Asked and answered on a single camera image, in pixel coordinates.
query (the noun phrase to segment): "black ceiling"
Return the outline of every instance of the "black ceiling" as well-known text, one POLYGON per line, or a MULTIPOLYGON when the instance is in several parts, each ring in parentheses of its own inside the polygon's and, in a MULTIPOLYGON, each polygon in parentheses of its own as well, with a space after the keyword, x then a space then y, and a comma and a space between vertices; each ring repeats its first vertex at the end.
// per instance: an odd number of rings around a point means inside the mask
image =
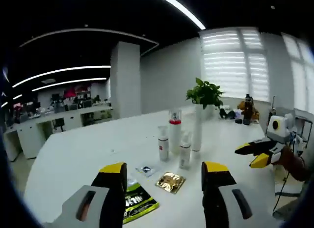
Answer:
MULTIPOLYGON (((42 34, 64 29, 109 29, 131 33, 165 47, 198 35, 200 29, 164 0, 3 0, 5 34, 1 62, 15 84, 40 73, 75 66, 110 65, 111 49, 119 40, 136 43, 141 53, 154 44, 99 31, 54 34, 23 43, 42 34)), ((310 0, 177 0, 206 29, 254 26, 260 31, 280 31, 312 42, 310 0)), ((56 82, 108 77, 108 69, 88 69, 52 74, 22 84, 17 92, 39 87, 41 80, 56 82)))

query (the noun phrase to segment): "white pillar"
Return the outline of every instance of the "white pillar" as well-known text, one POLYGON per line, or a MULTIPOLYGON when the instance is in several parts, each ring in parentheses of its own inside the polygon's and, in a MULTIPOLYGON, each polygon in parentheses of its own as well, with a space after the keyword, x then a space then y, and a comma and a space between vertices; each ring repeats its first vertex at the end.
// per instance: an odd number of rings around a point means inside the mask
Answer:
POLYGON ((141 114, 139 45, 119 42, 112 50, 110 70, 113 118, 141 114))

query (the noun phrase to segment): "window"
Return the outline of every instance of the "window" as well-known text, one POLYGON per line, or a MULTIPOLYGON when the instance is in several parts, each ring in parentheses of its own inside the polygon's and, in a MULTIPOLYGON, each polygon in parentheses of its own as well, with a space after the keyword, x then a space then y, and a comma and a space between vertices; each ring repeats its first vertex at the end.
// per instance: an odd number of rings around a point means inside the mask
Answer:
POLYGON ((266 57, 260 34, 254 28, 200 32, 203 79, 219 85, 223 97, 269 101, 266 57))
POLYGON ((291 57, 294 107, 314 114, 314 57, 309 46, 293 36, 282 34, 291 57))

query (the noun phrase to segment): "green packet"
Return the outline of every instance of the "green packet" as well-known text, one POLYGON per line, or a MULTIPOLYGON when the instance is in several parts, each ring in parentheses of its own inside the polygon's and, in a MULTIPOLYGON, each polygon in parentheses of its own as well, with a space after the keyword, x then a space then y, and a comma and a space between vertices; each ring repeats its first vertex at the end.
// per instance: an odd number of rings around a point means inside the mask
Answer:
POLYGON ((139 183, 128 187, 125 198, 126 210, 124 212, 123 224, 142 217, 159 207, 159 203, 139 183))

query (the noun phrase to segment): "office desk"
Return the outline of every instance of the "office desk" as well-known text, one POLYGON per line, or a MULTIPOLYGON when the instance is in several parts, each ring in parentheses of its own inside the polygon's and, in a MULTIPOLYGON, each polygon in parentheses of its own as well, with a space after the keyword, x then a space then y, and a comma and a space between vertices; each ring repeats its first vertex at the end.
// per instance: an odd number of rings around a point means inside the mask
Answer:
MULTIPOLYGON (((194 114, 183 111, 183 129, 191 130, 194 114)), ((249 168, 252 155, 241 156, 235 149, 264 136, 258 124, 250 126, 214 119, 203 123, 200 152, 192 152, 190 169, 179 169, 179 159, 170 154, 170 161, 159 161, 157 126, 168 124, 168 111, 123 118, 52 135, 38 154, 30 171, 25 201, 40 222, 52 222, 61 213, 61 206, 83 185, 90 185, 99 169, 124 161, 128 174, 160 203, 160 208, 124 227, 205 227, 202 206, 201 162, 226 165, 238 184, 256 192, 256 199, 274 206, 272 167, 249 168), (135 167, 144 162, 156 163, 161 170, 146 178, 135 167), (176 195, 155 182, 166 171, 186 177, 176 195)))
POLYGON ((14 161, 22 148, 27 159, 37 157, 41 147, 52 134, 51 121, 63 118, 64 130, 80 128, 83 126, 81 115, 104 110, 111 110, 108 105, 93 106, 57 114, 49 114, 39 118, 30 119, 21 124, 14 124, 3 134, 5 149, 10 161, 14 161))

